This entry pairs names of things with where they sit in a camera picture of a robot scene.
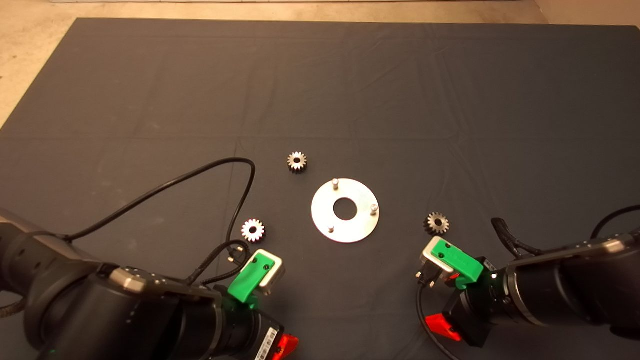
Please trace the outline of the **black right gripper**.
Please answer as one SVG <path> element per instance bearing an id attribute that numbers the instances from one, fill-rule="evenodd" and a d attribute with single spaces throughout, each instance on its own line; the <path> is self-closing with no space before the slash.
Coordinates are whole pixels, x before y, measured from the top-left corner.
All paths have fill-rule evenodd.
<path id="1" fill-rule="evenodd" d="M 457 279 L 461 274 L 448 275 L 446 286 L 456 290 L 446 302 L 442 313 L 426 316 L 426 326 L 430 332 L 441 337 L 482 348 L 495 326 L 492 323 L 492 312 L 496 310 L 496 290 L 492 274 L 498 269 L 486 257 L 475 259 L 483 266 L 477 282 L 459 290 Z"/>

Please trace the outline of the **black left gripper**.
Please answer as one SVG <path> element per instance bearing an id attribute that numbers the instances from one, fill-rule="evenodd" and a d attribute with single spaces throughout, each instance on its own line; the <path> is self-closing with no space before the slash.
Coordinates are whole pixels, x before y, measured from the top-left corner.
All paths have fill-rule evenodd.
<path id="1" fill-rule="evenodd" d="M 300 340 L 265 312 L 240 306 L 235 312 L 236 360 L 285 360 Z"/>

